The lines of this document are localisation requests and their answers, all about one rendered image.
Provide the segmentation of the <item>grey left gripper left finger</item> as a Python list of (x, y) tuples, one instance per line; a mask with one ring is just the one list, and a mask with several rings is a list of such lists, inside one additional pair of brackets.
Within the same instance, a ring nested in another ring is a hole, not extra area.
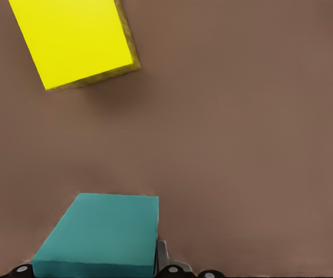
[(31, 264), (23, 264), (13, 268), (4, 275), (4, 278), (34, 278), (34, 272)]

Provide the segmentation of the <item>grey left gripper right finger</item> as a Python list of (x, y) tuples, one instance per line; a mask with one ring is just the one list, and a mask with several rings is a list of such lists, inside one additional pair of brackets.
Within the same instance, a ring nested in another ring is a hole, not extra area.
[(190, 265), (169, 257), (165, 240), (158, 240), (155, 278), (196, 278)]

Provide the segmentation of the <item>teal blue cube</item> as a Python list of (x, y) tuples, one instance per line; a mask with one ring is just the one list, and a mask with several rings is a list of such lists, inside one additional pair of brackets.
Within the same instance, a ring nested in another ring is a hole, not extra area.
[(31, 260), (36, 278), (152, 278), (157, 196), (80, 193)]

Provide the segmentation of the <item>yellow cube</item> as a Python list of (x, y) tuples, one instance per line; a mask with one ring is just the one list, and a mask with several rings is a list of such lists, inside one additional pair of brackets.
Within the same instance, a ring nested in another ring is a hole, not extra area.
[(8, 0), (45, 90), (139, 70), (121, 0)]

